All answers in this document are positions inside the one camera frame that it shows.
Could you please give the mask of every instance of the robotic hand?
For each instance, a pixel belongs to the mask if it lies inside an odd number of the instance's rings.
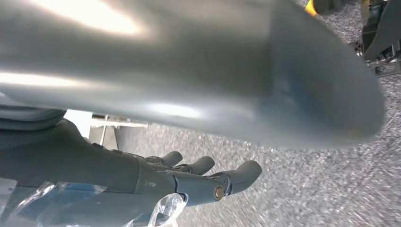
[[[215,164],[211,157],[204,156],[193,164],[175,166],[182,158],[179,152],[173,151],[162,158],[147,157],[145,160],[156,172],[175,185],[175,192],[185,198],[188,206],[216,202],[224,196],[242,192],[262,172],[257,162],[246,161],[236,170],[202,176]]]
[[[236,170],[202,176],[215,164],[210,157],[177,165],[183,157],[176,151],[143,158],[93,145],[85,152],[30,152],[21,171],[15,162],[23,151],[3,158],[0,189],[13,193],[0,226],[160,226],[185,206],[244,191],[262,172],[247,161]]]

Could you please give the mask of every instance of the gray carpet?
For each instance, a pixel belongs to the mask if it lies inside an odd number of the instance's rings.
[[[361,27],[358,2],[338,1],[324,23],[346,42]],[[117,130],[120,149],[142,156],[177,150],[185,162],[208,155],[213,172],[244,160],[263,167],[245,193],[219,203],[187,208],[180,227],[401,226],[401,77],[381,79],[387,123],[369,144],[347,150],[286,150],[153,124]]]

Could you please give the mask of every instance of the screw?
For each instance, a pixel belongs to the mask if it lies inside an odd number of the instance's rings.
[[[217,185],[214,188],[213,197],[215,200],[219,201],[224,197],[224,189],[221,185]]]

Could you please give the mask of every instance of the clear plastic wrap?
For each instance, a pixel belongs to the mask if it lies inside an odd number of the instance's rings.
[[[75,223],[52,223],[54,219],[45,218],[45,213],[52,209],[67,207],[71,204],[84,201],[92,196],[102,193],[106,187],[59,182],[52,184],[45,182],[30,196],[23,199],[7,218],[7,226],[38,226],[38,227],[84,227]]]
[[[157,202],[149,220],[148,227],[155,227],[158,217],[164,217],[162,226],[176,225],[175,219],[181,214],[186,206],[186,201],[180,194],[173,193],[166,195]]]
[[[0,217],[16,185],[17,181],[0,177]]]
[[[45,182],[39,188],[16,184],[0,178],[0,204],[5,208],[0,226],[176,227],[175,219],[186,205],[177,193],[160,199],[82,183]]]

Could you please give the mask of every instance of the yellow object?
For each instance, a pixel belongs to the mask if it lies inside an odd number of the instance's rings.
[[[316,13],[316,11],[314,10],[314,7],[313,7],[313,0],[309,0],[308,4],[305,7],[305,11],[308,12],[312,16],[316,16],[317,15],[317,13]]]

